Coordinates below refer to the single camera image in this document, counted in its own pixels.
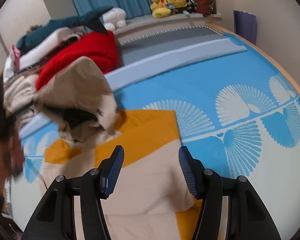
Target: blue bed sheet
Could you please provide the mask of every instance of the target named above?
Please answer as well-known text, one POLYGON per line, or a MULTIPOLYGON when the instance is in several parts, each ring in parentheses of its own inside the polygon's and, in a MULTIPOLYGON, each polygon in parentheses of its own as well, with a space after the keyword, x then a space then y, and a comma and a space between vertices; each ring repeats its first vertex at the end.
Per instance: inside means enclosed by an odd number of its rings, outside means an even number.
POLYGON ((264 140, 298 144, 300 97, 255 49, 227 36, 248 50, 162 73, 116 91, 115 98, 119 109, 175 110, 193 157, 236 178, 256 167, 264 140))

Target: metal screw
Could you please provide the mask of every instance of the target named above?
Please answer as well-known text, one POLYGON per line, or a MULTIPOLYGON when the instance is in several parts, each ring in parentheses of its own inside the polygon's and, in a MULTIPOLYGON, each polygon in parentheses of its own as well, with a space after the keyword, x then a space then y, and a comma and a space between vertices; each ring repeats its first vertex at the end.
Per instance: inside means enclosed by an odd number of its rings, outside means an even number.
POLYGON ((213 171, 210 170, 210 169, 205 169, 205 170, 204 170, 204 174, 206 174, 206 175, 212 175, 212 174, 213 174, 213 171))
POLYGON ((247 181, 247 178, 245 176, 239 176, 239 180, 241 182, 246 182, 247 181))
POLYGON ((64 178, 65 178, 64 176, 59 175, 58 177, 56 177, 56 181, 57 182, 63 181, 64 178))
POLYGON ((99 173, 98 169, 92 169, 92 170, 90 171, 90 174, 91 174, 91 175, 97 175, 98 173, 99 173))

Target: white plush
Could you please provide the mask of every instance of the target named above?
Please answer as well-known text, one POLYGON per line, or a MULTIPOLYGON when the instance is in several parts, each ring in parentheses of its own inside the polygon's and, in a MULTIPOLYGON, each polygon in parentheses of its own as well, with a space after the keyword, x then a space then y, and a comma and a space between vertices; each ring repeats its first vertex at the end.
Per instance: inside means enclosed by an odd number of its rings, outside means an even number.
POLYGON ((121 8, 112 8, 110 11, 103 14, 104 27, 108 31, 114 31, 116 28, 125 27, 126 12, 121 8))

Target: purple book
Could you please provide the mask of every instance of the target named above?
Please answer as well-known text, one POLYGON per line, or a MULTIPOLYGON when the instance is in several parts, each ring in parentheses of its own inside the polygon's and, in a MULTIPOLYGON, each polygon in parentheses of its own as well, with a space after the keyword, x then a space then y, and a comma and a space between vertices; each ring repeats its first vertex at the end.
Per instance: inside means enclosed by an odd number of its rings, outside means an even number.
POLYGON ((257 39, 257 17, 248 12, 233 11, 234 32, 253 44, 257 39))

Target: red sweater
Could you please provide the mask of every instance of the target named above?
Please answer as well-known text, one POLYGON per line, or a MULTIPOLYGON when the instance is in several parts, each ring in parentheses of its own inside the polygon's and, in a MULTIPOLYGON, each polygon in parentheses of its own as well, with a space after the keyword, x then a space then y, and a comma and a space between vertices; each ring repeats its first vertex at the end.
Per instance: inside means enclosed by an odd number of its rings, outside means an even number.
POLYGON ((39 90, 56 73, 83 56, 91 58, 103 74, 114 70, 119 64, 114 34, 111 31, 109 35, 92 32, 59 51, 42 67, 36 89, 39 90))

